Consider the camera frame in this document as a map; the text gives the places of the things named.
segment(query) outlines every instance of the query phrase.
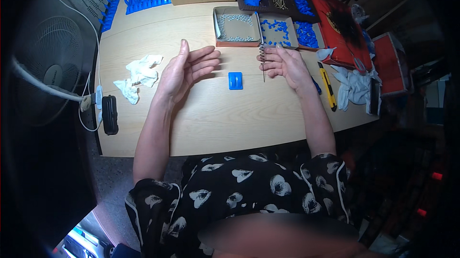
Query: right hand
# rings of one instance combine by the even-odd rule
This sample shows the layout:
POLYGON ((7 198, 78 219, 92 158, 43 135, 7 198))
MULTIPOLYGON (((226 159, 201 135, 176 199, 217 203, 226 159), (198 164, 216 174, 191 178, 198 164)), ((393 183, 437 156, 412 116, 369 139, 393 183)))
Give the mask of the right hand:
POLYGON ((268 76, 273 78, 277 75, 282 75, 286 78, 288 85, 298 91, 306 84, 312 83, 310 73, 305 64, 300 52, 285 49, 281 45, 276 47, 267 47, 264 49, 265 57, 257 56, 259 61, 267 61, 264 64, 263 70, 268 70, 268 76))

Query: left hand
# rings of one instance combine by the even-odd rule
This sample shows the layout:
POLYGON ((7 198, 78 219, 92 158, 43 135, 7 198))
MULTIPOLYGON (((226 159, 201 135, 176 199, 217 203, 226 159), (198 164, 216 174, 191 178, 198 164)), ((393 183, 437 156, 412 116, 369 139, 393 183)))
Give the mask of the left hand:
POLYGON ((195 80, 220 64, 220 51, 214 49, 214 46, 206 46, 190 52, 189 43, 181 40, 179 54, 165 67, 154 97, 165 98, 173 104, 179 102, 195 80))

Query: wooden table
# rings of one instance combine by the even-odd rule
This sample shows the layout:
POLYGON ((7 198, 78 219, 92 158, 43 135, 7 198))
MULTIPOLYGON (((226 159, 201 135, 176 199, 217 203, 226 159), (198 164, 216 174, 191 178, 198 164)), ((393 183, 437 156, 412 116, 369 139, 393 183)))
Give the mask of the wooden table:
MULTIPOLYGON (((139 87, 139 102, 131 105, 113 81, 129 77, 125 66, 146 54, 160 54, 164 59, 154 68, 159 75, 169 60, 177 55, 181 39, 190 49, 215 45, 213 8, 237 6, 236 2, 201 3, 183 6, 157 6, 125 15, 121 0, 110 30, 100 41, 100 75, 104 95, 116 96, 119 131, 108 136, 101 125, 98 134, 104 156, 133 157, 150 101, 152 88, 139 87)), ((174 113, 171 130, 171 156, 219 153, 251 149, 305 139, 304 118, 296 93, 283 77, 270 79, 259 70, 256 47, 219 47, 221 69, 215 77, 196 83, 187 100, 174 113), (228 89, 227 73, 243 73, 243 90, 228 89)), ((308 70, 325 91, 314 52, 302 51, 308 70)), ((329 73, 333 91, 339 82, 329 73)), ((346 112, 332 112, 326 94, 323 105, 335 132, 378 119, 366 114, 365 105, 349 103, 346 112)))

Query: hand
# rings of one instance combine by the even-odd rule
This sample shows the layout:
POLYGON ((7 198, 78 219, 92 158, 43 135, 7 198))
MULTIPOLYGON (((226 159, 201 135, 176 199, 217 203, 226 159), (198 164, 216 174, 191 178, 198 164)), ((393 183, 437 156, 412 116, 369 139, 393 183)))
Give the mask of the hand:
POLYGON ((296 91, 309 82, 313 84, 300 52, 285 49, 281 45, 267 47, 264 52, 266 53, 265 57, 262 59, 259 55, 257 60, 268 61, 263 68, 262 65, 259 68, 260 70, 268 70, 269 77, 284 76, 288 85, 296 91))
POLYGON ((189 43, 182 40, 179 54, 170 60, 161 74, 155 97, 166 98, 173 104, 179 102, 195 80, 219 65, 220 51, 214 48, 206 46, 190 52, 189 43))

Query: electric fan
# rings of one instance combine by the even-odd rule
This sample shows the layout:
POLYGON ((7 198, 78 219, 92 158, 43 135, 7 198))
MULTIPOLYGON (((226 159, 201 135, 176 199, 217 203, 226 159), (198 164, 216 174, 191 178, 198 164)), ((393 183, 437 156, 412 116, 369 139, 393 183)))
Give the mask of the electric fan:
MULTIPOLYGON (((38 82, 75 96, 73 91, 80 79, 83 62, 82 45, 80 29, 74 21, 67 17, 51 17, 38 25, 15 56, 21 67, 38 82)), ((14 87, 15 106, 24 121, 32 126, 53 121, 69 101, 50 95, 51 92, 44 92, 23 79, 17 79, 14 87)))

